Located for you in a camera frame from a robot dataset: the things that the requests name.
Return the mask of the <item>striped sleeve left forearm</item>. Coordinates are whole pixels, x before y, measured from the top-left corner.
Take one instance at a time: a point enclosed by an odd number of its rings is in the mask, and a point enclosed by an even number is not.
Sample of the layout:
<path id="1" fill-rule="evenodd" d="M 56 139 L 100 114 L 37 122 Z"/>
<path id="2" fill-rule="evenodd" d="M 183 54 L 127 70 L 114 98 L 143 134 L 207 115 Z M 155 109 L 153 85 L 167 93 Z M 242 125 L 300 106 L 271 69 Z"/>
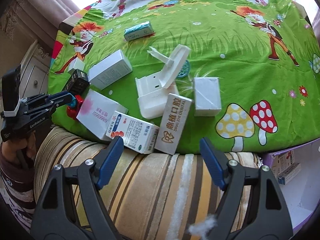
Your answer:
<path id="1" fill-rule="evenodd" d="M 1 176 L 4 183 L 1 195 L 18 223 L 29 232 L 36 207 L 34 169 L 25 169 L 1 156 Z"/>

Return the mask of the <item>person left hand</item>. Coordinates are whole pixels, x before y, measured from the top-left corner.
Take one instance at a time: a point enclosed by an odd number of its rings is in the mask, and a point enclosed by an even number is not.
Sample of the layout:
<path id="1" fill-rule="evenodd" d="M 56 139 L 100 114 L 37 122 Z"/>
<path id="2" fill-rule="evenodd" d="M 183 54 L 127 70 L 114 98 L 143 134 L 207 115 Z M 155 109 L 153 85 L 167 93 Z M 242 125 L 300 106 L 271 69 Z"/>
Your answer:
<path id="1" fill-rule="evenodd" d="M 27 157 L 35 160 L 36 151 L 36 138 L 35 133 L 31 132 L 27 139 L 12 139 L 2 143 L 1 150 L 3 157 L 11 163 L 18 164 L 17 151 L 27 149 Z"/>

